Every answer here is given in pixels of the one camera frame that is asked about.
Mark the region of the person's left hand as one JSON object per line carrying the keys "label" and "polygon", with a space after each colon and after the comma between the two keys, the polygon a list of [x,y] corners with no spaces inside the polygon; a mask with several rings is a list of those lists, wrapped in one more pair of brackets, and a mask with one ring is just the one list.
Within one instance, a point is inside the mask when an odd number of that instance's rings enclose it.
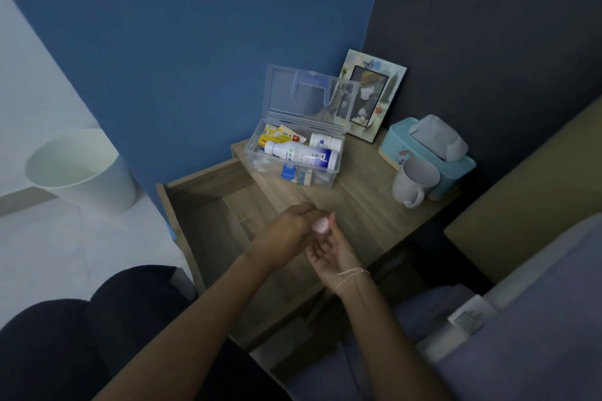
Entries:
{"label": "person's left hand", "polygon": [[297,257],[311,237],[311,230],[299,231],[293,225],[288,208],[258,233],[249,252],[265,271],[272,273]]}

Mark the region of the person's right hand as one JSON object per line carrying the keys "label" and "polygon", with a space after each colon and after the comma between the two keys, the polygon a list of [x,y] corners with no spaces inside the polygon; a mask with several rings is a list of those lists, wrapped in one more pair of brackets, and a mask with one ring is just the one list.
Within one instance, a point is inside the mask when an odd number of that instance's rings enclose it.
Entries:
{"label": "person's right hand", "polygon": [[370,273],[342,232],[334,213],[327,217],[327,222],[325,232],[314,232],[305,247],[305,255],[324,285],[343,299]]}

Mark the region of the person's left forearm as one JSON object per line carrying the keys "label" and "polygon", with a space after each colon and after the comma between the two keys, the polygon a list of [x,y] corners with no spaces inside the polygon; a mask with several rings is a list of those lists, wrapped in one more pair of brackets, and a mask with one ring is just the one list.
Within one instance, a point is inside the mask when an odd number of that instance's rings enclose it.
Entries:
{"label": "person's left forearm", "polygon": [[230,329],[275,266],[252,247],[93,401],[193,401]]}

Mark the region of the person's right forearm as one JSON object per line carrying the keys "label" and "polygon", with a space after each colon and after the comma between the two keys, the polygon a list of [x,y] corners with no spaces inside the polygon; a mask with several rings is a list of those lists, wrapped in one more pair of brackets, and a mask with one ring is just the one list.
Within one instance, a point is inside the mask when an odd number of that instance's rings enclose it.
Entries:
{"label": "person's right forearm", "polygon": [[453,401],[370,276],[341,301],[377,401]]}

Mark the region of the wooden nightstand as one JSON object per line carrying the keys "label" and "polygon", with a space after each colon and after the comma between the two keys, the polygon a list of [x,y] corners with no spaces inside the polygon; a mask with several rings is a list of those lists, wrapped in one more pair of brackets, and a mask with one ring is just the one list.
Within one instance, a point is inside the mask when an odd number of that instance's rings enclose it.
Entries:
{"label": "wooden nightstand", "polygon": [[[416,209],[395,201],[391,187],[396,170],[378,153],[386,133],[381,130],[373,144],[347,138],[342,167],[332,188],[297,186],[308,197],[306,201],[335,212],[365,267],[385,287],[386,298],[396,303],[427,287],[427,281],[411,265],[415,260],[410,255],[410,236],[456,199],[459,191],[441,201],[427,200]],[[232,159],[242,161],[246,143],[244,140],[232,145]],[[243,348],[282,382],[333,350],[336,341],[349,330],[343,307],[322,287],[306,314],[290,321],[254,350]]]}

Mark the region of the large white blue-label bottle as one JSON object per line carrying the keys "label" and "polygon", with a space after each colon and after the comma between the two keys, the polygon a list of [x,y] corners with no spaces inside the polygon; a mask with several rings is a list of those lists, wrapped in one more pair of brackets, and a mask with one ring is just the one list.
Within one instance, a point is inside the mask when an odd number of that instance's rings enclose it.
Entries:
{"label": "large white blue-label bottle", "polygon": [[335,170],[339,153],[332,149],[312,147],[300,142],[288,141],[277,143],[267,141],[264,146],[266,154],[274,155],[287,162],[305,164],[316,168]]}

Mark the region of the small white pill bottle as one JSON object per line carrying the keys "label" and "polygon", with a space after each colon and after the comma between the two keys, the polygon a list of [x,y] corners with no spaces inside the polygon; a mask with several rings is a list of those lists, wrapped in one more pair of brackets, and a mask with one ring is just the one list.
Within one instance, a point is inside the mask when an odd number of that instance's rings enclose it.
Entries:
{"label": "small white pill bottle", "polygon": [[331,151],[335,151],[337,153],[341,152],[342,145],[343,139],[321,133],[312,133],[309,139],[309,146],[330,149]]}

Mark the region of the orange medicine packet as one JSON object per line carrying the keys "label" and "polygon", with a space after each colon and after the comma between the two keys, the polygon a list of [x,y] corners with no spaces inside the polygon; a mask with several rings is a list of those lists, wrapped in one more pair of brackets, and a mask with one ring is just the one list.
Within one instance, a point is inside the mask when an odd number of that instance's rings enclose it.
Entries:
{"label": "orange medicine packet", "polygon": [[289,129],[285,125],[281,125],[277,129],[277,131],[275,132],[275,135],[279,139],[290,140],[290,141],[298,142],[298,143],[301,143],[301,144],[305,144],[306,143],[306,138],[305,137],[297,134],[297,132]]}

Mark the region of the yellow medicine packet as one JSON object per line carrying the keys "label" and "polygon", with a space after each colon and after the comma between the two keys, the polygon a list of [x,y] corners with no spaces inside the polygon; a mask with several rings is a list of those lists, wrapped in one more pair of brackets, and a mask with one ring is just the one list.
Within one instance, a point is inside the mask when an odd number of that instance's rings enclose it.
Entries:
{"label": "yellow medicine packet", "polygon": [[267,142],[275,142],[275,143],[287,143],[290,140],[285,140],[285,139],[279,139],[276,135],[275,132],[277,131],[279,127],[272,125],[272,124],[266,124],[266,127],[264,128],[264,131],[262,133],[262,135],[259,137],[258,139],[258,144],[260,147],[264,148],[266,146]]}

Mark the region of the wooden nightstand drawer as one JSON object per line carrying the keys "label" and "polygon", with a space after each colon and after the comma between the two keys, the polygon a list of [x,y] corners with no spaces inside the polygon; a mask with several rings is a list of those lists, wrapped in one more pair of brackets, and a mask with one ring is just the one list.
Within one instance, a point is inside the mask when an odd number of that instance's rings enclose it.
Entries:
{"label": "wooden nightstand drawer", "polygon": [[[267,223],[309,200],[300,186],[249,173],[239,158],[158,184],[156,191],[198,294],[228,270]],[[230,337],[245,350],[254,350],[306,314],[322,290],[305,255],[297,256],[252,297]]]}

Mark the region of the white mug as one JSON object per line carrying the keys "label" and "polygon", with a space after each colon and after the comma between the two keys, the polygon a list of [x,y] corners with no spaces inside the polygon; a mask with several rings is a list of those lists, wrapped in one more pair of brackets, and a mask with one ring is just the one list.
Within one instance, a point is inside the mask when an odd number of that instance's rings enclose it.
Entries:
{"label": "white mug", "polygon": [[395,176],[393,198],[406,208],[417,208],[439,184],[440,179],[440,172],[432,163],[411,157],[402,163]]}

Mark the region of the clear plastic medicine box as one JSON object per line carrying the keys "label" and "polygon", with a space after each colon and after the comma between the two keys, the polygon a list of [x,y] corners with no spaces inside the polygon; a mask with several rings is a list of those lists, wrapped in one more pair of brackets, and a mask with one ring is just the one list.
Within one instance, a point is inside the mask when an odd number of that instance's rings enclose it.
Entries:
{"label": "clear plastic medicine box", "polygon": [[[264,92],[262,119],[245,145],[242,161],[252,174],[282,178],[284,164],[312,169],[312,185],[330,189],[341,168],[344,140],[347,134],[341,122],[334,121],[335,91],[344,80],[313,71],[268,65]],[[266,124],[285,125],[306,138],[309,146],[312,133],[321,133],[343,139],[335,170],[316,168],[287,162],[266,154],[258,144]]]}

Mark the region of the teal tissue box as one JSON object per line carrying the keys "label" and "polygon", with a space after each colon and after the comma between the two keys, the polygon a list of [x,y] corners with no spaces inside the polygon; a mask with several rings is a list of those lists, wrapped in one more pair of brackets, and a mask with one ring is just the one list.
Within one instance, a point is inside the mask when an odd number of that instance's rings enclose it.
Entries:
{"label": "teal tissue box", "polygon": [[429,193],[428,199],[440,201],[459,185],[464,176],[476,167],[476,162],[467,155],[455,162],[445,162],[440,159],[420,144],[410,133],[410,129],[417,123],[418,119],[408,117],[392,124],[380,144],[378,153],[395,170],[399,170],[402,164],[412,157],[433,164],[438,169],[441,178],[437,186]]}

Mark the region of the white tissue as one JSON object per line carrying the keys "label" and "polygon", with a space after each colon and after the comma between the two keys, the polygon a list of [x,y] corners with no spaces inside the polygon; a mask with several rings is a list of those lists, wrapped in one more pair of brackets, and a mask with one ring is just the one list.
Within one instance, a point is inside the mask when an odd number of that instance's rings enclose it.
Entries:
{"label": "white tissue", "polygon": [[410,127],[409,135],[445,162],[459,161],[468,154],[468,144],[438,116],[420,119]]}

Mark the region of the white fabric label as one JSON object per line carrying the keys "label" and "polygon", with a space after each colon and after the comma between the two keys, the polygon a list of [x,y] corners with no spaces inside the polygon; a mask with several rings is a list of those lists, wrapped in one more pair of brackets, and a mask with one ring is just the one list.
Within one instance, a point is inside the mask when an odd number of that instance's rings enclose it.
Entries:
{"label": "white fabric label", "polygon": [[477,294],[449,315],[447,320],[468,336],[472,336],[483,328],[486,321],[498,313],[491,303]]}

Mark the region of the beige headboard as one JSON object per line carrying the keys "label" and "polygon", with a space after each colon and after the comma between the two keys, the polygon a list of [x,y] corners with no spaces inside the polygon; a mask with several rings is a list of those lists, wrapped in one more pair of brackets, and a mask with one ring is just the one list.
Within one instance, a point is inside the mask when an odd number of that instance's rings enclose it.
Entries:
{"label": "beige headboard", "polygon": [[602,95],[444,230],[498,283],[561,233],[602,213]]}

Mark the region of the purple bed sheet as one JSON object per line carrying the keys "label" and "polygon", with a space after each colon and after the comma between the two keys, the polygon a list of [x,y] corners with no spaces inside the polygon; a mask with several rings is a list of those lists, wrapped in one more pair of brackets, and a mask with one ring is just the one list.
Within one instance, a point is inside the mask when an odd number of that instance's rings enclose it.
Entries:
{"label": "purple bed sheet", "polygon": [[[602,213],[486,293],[499,313],[468,336],[447,318],[474,295],[445,285],[389,306],[453,401],[602,401]],[[353,330],[285,386],[295,401],[377,401]]]}

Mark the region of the white waste bin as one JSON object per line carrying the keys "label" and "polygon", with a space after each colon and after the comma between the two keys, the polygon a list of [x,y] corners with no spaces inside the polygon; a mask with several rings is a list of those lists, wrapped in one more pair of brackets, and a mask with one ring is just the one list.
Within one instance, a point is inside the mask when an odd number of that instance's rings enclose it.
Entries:
{"label": "white waste bin", "polygon": [[137,199],[131,172],[100,128],[73,131],[37,148],[25,176],[36,187],[106,215],[122,214]]}

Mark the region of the person's black trousers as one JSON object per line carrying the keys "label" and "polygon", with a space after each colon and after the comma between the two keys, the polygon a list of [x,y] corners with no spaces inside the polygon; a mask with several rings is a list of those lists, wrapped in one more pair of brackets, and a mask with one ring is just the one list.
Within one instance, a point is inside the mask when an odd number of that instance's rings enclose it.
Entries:
{"label": "person's black trousers", "polygon": [[[193,304],[171,266],[112,276],[91,300],[30,306],[0,330],[0,401],[93,401]],[[229,337],[193,401],[291,401]]]}

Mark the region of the floral picture frame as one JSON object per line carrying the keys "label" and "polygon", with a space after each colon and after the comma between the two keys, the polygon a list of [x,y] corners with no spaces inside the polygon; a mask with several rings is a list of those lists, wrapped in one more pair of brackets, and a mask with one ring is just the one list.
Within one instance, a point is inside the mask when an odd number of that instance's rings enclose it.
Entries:
{"label": "floral picture frame", "polygon": [[349,49],[335,91],[334,121],[347,134],[372,143],[408,68]]}

